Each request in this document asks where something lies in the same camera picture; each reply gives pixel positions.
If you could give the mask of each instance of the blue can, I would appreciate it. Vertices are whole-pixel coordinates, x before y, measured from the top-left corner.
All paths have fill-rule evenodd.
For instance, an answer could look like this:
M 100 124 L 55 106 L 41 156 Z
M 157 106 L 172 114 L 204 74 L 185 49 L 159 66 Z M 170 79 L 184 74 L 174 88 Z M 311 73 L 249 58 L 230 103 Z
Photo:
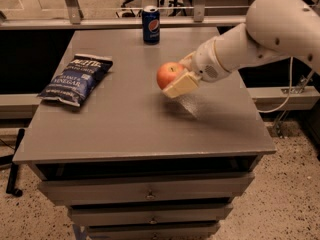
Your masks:
M 157 44 L 160 41 L 160 13 L 156 6 L 146 6 L 142 11 L 143 41 Z

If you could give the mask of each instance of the speckled floor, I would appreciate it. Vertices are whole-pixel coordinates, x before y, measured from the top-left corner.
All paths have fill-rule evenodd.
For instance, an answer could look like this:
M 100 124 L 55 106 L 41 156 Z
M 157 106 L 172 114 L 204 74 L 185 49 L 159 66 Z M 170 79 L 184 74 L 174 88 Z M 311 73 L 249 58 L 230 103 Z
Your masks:
M 234 209 L 208 240 L 320 239 L 317 150 L 297 120 L 285 122 L 283 129 L 288 137 L 271 132 L 277 153 L 264 156 L 254 170 L 255 180 L 234 199 Z M 1 146 L 1 155 L 10 152 Z M 75 239 L 67 210 L 37 190 L 39 180 L 27 166 L 21 166 L 17 182 L 24 192 L 20 198 L 5 194 L 9 170 L 2 168 L 0 175 L 0 239 Z

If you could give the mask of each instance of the drawer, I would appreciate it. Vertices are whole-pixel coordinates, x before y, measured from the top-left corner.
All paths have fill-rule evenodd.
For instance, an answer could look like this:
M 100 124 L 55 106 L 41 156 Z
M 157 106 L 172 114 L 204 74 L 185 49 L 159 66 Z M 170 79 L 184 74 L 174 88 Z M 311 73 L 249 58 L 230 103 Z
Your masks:
M 149 226 L 88 227 L 87 234 L 97 240 L 161 240 L 171 237 L 210 237 L 218 222 L 173 223 Z
M 232 210 L 231 204 L 215 200 L 92 205 L 69 209 L 69 217 L 81 226 L 163 224 L 172 222 L 218 221 Z
M 152 202 L 240 196 L 253 179 L 253 173 L 222 173 L 46 181 L 39 190 L 56 205 Z

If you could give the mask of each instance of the desk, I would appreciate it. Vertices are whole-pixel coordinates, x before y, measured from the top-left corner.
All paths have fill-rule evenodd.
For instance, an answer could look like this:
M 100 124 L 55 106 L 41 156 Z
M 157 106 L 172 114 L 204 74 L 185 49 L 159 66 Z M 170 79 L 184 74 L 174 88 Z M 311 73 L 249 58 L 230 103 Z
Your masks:
M 275 146 L 239 74 L 170 100 L 158 65 L 177 61 L 214 28 L 77 31 L 57 69 L 75 53 L 112 56 L 112 72 L 82 108 L 42 102 L 16 153 L 40 191 L 99 239 L 208 236 Z

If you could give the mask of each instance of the white cord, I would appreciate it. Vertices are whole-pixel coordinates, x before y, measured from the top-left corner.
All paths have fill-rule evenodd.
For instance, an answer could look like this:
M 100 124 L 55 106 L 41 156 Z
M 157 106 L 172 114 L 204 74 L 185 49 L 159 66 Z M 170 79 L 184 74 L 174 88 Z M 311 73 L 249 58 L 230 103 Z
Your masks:
M 275 111 L 278 111 L 280 108 L 282 108 L 284 105 L 287 104 L 289 98 L 290 98 L 290 93 L 291 93 L 291 89 L 292 89 L 292 64 L 293 64 L 293 57 L 290 58 L 290 69 L 289 69 L 289 91 L 288 91 L 288 95 L 287 98 L 285 99 L 285 101 L 277 108 L 275 109 L 271 109 L 271 110 L 258 110 L 259 113 L 272 113 Z

